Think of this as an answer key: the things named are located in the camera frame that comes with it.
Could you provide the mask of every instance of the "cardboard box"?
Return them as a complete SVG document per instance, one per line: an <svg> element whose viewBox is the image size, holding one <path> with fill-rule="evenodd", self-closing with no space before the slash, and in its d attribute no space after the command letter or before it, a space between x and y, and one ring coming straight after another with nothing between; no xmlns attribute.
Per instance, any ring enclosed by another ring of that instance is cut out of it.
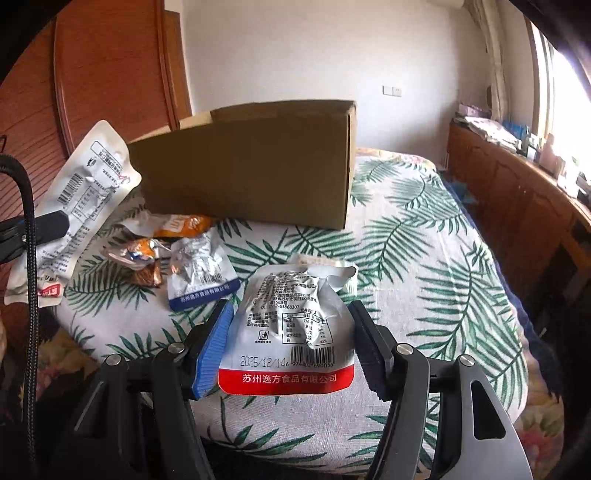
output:
<svg viewBox="0 0 591 480"><path fill-rule="evenodd" d="M152 213L345 227L355 103L291 100L197 114L129 144Z"/></svg>

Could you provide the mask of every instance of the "leaf-patterned bed sheet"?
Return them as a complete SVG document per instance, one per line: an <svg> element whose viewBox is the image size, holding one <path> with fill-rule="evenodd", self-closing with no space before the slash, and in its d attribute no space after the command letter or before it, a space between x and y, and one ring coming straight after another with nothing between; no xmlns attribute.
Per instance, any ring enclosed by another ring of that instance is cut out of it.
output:
<svg viewBox="0 0 591 480"><path fill-rule="evenodd" d="M136 189L82 255L56 308L60 323L98 360L114 352L126 359L154 355L183 340L213 307L171 312L165 287L128 284L130 271L100 255L104 245L132 238L117 222L143 208ZM231 297L235 305L257 268L285 263L293 252L353 261L357 299L398 341L441 359L470 353L511 419L524 408L527 345L519 339L515 309L490 250L428 160L359 149L342 231L234 219L217 229L242 281ZM369 390L357 361L353 384L332 394L241 397L216 388L193 403L204 437L260 458L337 473L367 470L388 407ZM439 397L431 395L422 469L431 465L438 414Z"/></svg>

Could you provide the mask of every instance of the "package with blue stripe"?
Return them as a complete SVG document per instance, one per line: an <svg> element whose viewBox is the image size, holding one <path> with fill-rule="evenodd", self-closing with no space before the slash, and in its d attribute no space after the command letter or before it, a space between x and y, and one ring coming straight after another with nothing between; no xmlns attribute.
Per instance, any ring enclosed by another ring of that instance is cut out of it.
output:
<svg viewBox="0 0 591 480"><path fill-rule="evenodd" d="M225 297L240 280L215 228L172 244L168 303L175 312Z"/></svg>

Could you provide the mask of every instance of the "wall socket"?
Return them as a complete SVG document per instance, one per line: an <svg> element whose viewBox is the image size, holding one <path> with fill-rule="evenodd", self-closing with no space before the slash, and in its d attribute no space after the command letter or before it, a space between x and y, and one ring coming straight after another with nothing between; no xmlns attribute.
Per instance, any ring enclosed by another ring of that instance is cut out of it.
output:
<svg viewBox="0 0 591 480"><path fill-rule="evenodd" d="M382 85L382 93L384 95L392 96L392 97L401 97L402 96L402 89L399 87L390 87L388 85Z"/></svg>

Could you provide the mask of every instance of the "metal bolt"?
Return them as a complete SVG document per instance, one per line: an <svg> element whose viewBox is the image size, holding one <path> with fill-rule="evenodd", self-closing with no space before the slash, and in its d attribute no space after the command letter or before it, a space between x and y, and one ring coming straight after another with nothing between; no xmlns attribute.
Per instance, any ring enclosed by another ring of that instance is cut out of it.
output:
<svg viewBox="0 0 591 480"><path fill-rule="evenodd" d="M472 365L474 365L476 363L476 360L474 360L474 357L472 355L468 355L467 353L464 353L463 355L460 355L460 362L462 363L462 365L466 365L467 367L471 367Z"/></svg>
<svg viewBox="0 0 591 480"><path fill-rule="evenodd" d="M168 346L168 351L170 353L181 353L184 350L184 343L183 342L174 342Z"/></svg>
<svg viewBox="0 0 591 480"><path fill-rule="evenodd" d="M400 353L400 355L412 355L413 354L413 346L407 343L399 343L396 346L396 351Z"/></svg>
<svg viewBox="0 0 591 480"><path fill-rule="evenodd" d="M113 355L109 355L107 357L107 365L119 365L121 363L121 355L118 353L113 353Z"/></svg>

